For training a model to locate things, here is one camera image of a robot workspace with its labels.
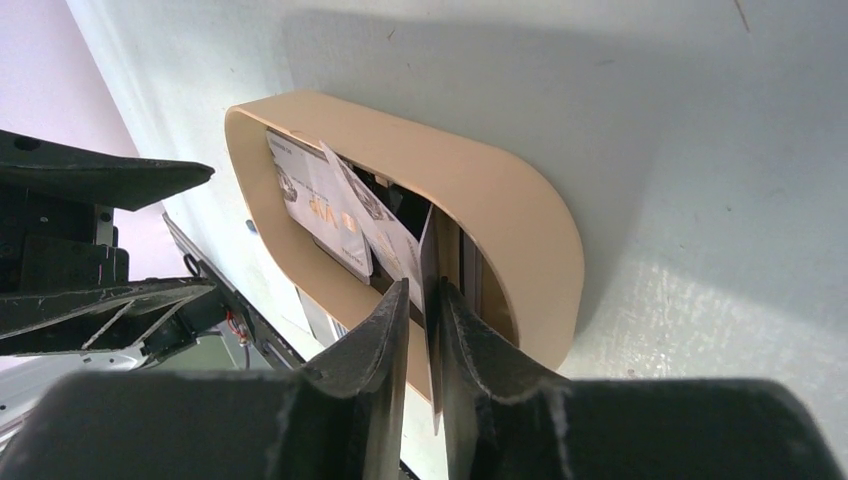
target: card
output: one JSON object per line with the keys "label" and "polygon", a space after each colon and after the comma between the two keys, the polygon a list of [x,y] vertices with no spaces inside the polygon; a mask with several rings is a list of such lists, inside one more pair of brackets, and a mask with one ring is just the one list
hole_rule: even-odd
{"label": "card", "polygon": [[409,279],[409,299],[424,312],[418,240],[330,147],[321,149],[377,261],[392,279]]}
{"label": "card", "polygon": [[369,283],[371,252],[327,160],[266,132],[289,215],[357,278]]}

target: cable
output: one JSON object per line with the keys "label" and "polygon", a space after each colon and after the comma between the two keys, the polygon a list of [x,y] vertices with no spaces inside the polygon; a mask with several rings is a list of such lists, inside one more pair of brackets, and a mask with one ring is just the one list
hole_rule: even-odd
{"label": "cable", "polygon": [[250,342],[247,339],[247,334],[241,329],[240,325],[236,324],[233,312],[227,310],[227,326],[239,338],[239,345],[244,348],[244,369],[250,370]]}
{"label": "cable", "polygon": [[200,277],[200,265],[197,264],[197,259],[192,257],[190,253],[183,255],[183,264],[192,277]]}
{"label": "cable", "polygon": [[250,370],[250,345],[244,344],[244,369]]}

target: rounded wooden frame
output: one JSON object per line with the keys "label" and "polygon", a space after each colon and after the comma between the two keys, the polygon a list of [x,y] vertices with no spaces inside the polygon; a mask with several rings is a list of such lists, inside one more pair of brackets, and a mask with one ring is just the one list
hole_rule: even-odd
{"label": "rounded wooden frame", "polygon": [[[562,198],[533,167],[501,149],[313,91],[230,108],[227,146],[260,237],[301,292],[347,328],[371,313],[380,294],[289,217],[265,138],[269,127],[316,148],[323,140],[432,201],[474,240],[494,272],[513,343],[548,368],[562,364],[583,288],[583,248]],[[407,380],[429,397],[424,332],[410,326]]]}

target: red wire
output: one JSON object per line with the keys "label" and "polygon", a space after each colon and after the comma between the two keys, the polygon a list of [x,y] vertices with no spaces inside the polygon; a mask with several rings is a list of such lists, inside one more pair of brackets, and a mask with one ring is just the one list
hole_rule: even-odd
{"label": "red wire", "polygon": [[227,326],[230,327],[230,330],[236,334],[239,338],[245,338],[244,334],[241,333],[241,329],[236,328],[235,318],[233,317],[233,312],[227,310]]}

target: wall-mounted mail holder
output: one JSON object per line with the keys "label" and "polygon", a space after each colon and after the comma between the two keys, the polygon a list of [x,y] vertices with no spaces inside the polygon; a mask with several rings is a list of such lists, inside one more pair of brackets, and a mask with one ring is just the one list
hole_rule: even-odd
{"label": "wall-mounted mail holder", "polygon": [[[374,268],[369,281],[295,221],[288,180],[280,180],[279,158],[269,147],[273,139],[281,139],[282,151],[294,145],[332,163],[329,147],[330,156],[337,154],[369,188],[380,190],[386,210],[404,224],[417,222],[409,220],[417,214],[389,208],[392,195],[432,204],[437,275],[469,289],[480,317],[537,362],[556,369],[565,359],[583,287],[583,250],[559,194],[520,158],[312,91],[230,108],[226,138],[271,256],[302,294],[344,327],[372,312],[390,284],[386,271]],[[350,226],[338,212],[333,219]],[[430,398],[424,329],[420,318],[411,322],[407,380]]]}

